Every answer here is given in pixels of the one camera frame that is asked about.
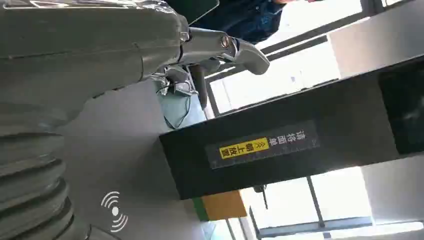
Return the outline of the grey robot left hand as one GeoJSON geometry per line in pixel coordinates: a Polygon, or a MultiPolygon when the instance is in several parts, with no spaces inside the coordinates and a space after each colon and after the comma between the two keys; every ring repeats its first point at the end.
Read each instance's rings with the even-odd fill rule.
{"type": "Polygon", "coordinates": [[[217,0],[3,0],[0,134],[48,132],[85,102],[169,67],[219,66],[264,74],[251,43],[192,23],[217,0]]]}

